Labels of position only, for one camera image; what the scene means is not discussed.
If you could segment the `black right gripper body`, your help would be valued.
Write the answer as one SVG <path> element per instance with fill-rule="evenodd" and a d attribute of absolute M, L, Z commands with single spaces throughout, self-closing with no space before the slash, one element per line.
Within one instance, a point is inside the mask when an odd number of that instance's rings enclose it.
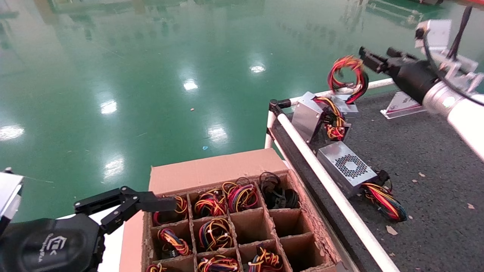
<path fill-rule="evenodd" d="M 422 105 L 425 95 L 439 81 L 428 61 L 390 57 L 389 76 L 396 86 Z"/>

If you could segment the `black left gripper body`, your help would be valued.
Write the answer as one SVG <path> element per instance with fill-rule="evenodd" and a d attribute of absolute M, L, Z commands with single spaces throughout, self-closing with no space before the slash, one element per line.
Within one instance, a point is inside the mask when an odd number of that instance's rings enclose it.
<path fill-rule="evenodd" d="M 2 272 L 95 272 L 104 231 L 86 215 L 12 223 L 1 235 Z"/>

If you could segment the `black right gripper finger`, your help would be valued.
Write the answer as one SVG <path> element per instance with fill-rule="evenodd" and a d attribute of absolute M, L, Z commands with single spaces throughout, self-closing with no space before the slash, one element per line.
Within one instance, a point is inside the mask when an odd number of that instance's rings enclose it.
<path fill-rule="evenodd" d="M 364 46 L 360 47 L 358 54 L 362 60 L 363 65 L 373 72 L 379 74 L 391 74 L 392 66 L 389 64 L 389 57 L 383 57 L 373 53 Z"/>
<path fill-rule="evenodd" d="M 388 62 L 397 62 L 397 61 L 416 62 L 417 61 L 417 57 L 415 57 L 414 55 L 409 54 L 408 52 L 397 50 L 393 47 L 389 47 L 387 49 L 386 55 L 388 56 L 387 58 Z"/>

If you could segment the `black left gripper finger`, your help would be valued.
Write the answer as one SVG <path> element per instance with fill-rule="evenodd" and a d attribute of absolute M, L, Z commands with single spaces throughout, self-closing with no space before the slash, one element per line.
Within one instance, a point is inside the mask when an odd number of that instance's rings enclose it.
<path fill-rule="evenodd" d="M 174 212 L 176 207 L 174 197 L 158 198 L 153 192 L 138 192 L 123 186 L 76 202 L 74 211 L 77 215 L 89 216 L 115 208 L 101 220 L 101 229 L 110 235 L 139 211 Z"/>

